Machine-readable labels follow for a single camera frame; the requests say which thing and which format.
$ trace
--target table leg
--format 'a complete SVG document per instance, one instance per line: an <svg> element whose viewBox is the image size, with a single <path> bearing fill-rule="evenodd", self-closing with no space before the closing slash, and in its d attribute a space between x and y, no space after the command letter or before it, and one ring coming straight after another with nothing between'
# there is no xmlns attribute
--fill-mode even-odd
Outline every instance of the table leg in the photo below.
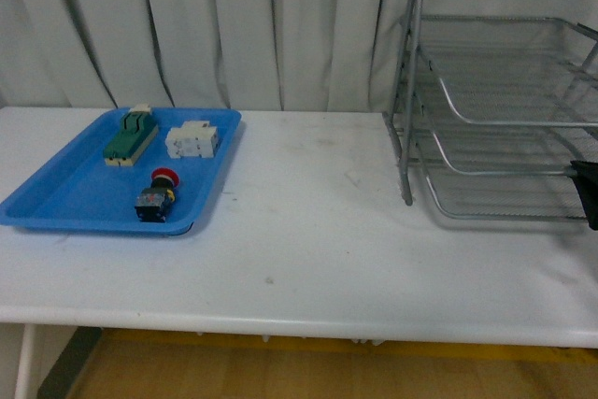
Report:
<svg viewBox="0 0 598 399"><path fill-rule="evenodd" d="M43 343L42 327L37 324L25 324L15 399L35 399L37 396L36 383L39 381L40 351Z"/></svg>

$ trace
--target yellow floor stripe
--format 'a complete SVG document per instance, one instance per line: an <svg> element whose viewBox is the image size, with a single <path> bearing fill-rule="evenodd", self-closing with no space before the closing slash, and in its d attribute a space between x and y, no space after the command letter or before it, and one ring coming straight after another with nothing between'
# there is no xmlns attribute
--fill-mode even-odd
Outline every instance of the yellow floor stripe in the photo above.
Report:
<svg viewBox="0 0 598 399"><path fill-rule="evenodd" d="M218 348L304 350L314 352L344 352L352 354L386 354L410 357L598 364L598 349L563 349L535 346L473 345L403 341L385 341L379 346L374 346L371 342L366 344L356 344L351 340L345 339L300 338L294 336L272 336L266 343L259 335L198 335L190 332L129 329L105 329L104 338L111 340Z"/></svg>

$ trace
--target wire mesh tray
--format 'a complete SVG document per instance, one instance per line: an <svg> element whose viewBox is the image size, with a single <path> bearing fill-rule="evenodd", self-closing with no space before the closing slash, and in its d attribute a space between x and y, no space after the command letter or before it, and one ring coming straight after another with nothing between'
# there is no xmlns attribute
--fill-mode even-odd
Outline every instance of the wire mesh tray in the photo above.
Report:
<svg viewBox="0 0 598 399"><path fill-rule="evenodd" d="M421 168L434 201L451 218L585 220L575 185L567 177L464 177L442 164L439 154L424 156L419 135L417 140Z"/></svg>
<svg viewBox="0 0 598 399"><path fill-rule="evenodd" d="M109 111L54 155L0 205L0 224L40 230L179 235L202 212L241 115L229 109L154 108L158 135L134 166L105 164L103 148L120 130L128 108ZM209 121L220 144L213 158L171 159L164 143L171 127ZM178 173L177 199L166 222L142 222L135 200L159 166Z"/></svg>
<svg viewBox="0 0 598 399"><path fill-rule="evenodd" d="M464 124L451 113L435 82L420 83L418 98L430 127L430 134L420 135L421 148L424 154L439 152L455 172L563 175L572 160L598 160L598 130Z"/></svg>
<svg viewBox="0 0 598 399"><path fill-rule="evenodd" d="M595 39L559 19L425 17L421 56L471 124L598 127Z"/></svg>

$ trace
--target wooden floor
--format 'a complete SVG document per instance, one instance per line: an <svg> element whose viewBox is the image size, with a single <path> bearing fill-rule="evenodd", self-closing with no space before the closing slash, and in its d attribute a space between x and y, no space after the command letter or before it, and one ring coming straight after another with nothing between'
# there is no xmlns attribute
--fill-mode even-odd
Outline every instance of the wooden floor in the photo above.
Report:
<svg viewBox="0 0 598 399"><path fill-rule="evenodd" d="M69 399L597 398L598 351L107 331Z"/></svg>

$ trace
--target metal wire rack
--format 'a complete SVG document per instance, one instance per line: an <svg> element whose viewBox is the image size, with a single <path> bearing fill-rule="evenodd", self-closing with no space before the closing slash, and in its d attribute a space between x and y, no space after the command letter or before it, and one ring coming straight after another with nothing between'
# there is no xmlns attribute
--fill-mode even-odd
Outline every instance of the metal wire rack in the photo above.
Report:
<svg viewBox="0 0 598 399"><path fill-rule="evenodd" d="M426 16L422 4L408 1L387 116L406 203L415 146L450 217L584 219L569 178L572 161L598 161L598 32L551 17Z"/></svg>

